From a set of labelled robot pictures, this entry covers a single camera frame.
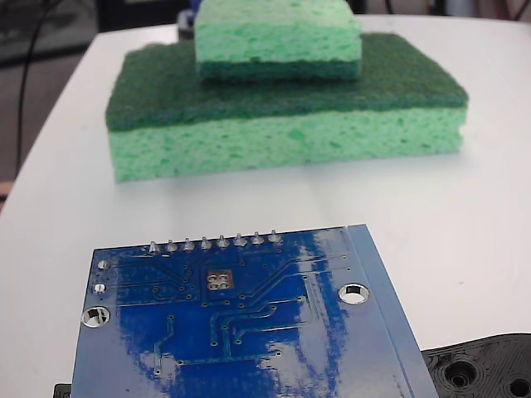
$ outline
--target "sponge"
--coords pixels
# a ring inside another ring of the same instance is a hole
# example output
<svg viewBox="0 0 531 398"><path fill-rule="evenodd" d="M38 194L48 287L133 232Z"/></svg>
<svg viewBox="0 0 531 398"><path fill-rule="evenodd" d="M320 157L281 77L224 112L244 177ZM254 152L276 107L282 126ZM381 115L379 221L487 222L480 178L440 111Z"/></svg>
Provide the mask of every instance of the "sponge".
<svg viewBox="0 0 531 398"><path fill-rule="evenodd" d="M359 81L204 85L193 42L127 55L107 108L117 181L455 153L468 96L399 36L363 35Z"/></svg>
<svg viewBox="0 0 531 398"><path fill-rule="evenodd" d="M204 80L352 80L360 32L345 0L203 0L197 68Z"/></svg>

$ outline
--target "stacked sponges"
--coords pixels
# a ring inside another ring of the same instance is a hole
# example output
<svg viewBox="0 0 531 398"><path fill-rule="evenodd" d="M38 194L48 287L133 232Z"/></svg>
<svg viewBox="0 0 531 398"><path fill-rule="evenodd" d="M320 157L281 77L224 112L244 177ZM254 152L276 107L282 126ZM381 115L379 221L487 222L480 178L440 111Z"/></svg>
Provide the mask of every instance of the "stacked sponges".
<svg viewBox="0 0 531 398"><path fill-rule="evenodd" d="M273 3L206 0L195 43L127 55L107 109L118 181L458 150L468 98L434 61L399 36L360 36L344 0ZM297 33L312 26L328 32L322 50Z"/></svg>

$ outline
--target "white tabletop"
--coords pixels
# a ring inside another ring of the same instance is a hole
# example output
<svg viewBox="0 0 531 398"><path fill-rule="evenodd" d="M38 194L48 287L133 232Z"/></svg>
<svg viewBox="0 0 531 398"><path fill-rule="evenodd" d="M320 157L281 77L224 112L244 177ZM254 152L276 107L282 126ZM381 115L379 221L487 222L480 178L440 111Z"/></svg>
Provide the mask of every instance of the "white tabletop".
<svg viewBox="0 0 531 398"><path fill-rule="evenodd" d="M421 349L531 332L531 27L362 17L396 32L469 92L459 155L370 160L116 185L105 107L153 27L99 35L0 215L0 386L70 382L94 248L367 223Z"/></svg>

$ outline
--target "screw hole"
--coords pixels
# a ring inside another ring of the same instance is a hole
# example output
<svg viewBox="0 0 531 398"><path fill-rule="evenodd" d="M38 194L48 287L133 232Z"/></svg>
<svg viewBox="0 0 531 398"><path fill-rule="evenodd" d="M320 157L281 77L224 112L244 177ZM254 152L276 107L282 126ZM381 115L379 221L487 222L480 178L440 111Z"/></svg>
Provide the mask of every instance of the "screw hole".
<svg viewBox="0 0 531 398"><path fill-rule="evenodd" d="M477 372L469 362L454 362L445 370L445 378L456 388L469 386L476 377Z"/></svg>
<svg viewBox="0 0 531 398"><path fill-rule="evenodd" d="M88 328L100 328L110 319L110 312L105 307L91 307L81 317L81 322Z"/></svg>
<svg viewBox="0 0 531 398"><path fill-rule="evenodd" d="M511 391L511 394L520 398L529 395L529 392L531 391L531 386L524 379L516 379L511 383L509 390Z"/></svg>
<svg viewBox="0 0 531 398"><path fill-rule="evenodd" d="M363 304L368 296L368 289L362 284L345 284L339 290L339 298L347 304Z"/></svg>

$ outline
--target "printed circuit board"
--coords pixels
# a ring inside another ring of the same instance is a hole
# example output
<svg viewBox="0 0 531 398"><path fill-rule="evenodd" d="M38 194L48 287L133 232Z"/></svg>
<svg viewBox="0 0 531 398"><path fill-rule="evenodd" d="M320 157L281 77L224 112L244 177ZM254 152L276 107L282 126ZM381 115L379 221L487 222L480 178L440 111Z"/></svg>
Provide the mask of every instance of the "printed circuit board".
<svg viewBox="0 0 531 398"><path fill-rule="evenodd" d="M437 397L365 226L95 250L71 396Z"/></svg>

